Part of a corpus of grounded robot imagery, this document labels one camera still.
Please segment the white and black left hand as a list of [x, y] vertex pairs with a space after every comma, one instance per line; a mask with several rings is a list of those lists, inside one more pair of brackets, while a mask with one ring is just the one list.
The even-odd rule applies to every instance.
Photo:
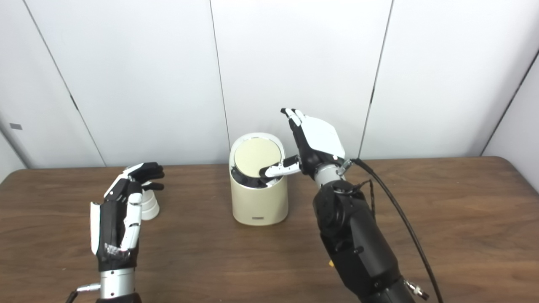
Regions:
[[164, 168], [156, 162], [127, 167], [112, 182], [102, 203], [90, 204], [91, 250], [100, 272], [137, 266], [139, 236], [143, 221], [154, 219], [160, 211], [156, 183]]

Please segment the white and black right hand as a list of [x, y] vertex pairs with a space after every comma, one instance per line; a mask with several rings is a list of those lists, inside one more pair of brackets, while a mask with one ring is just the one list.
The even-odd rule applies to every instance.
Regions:
[[301, 172], [314, 180], [323, 167], [343, 165], [345, 150], [334, 126], [324, 120], [304, 115], [298, 109], [283, 108], [280, 111], [288, 119], [299, 153], [262, 167], [259, 171], [260, 177], [275, 178]]

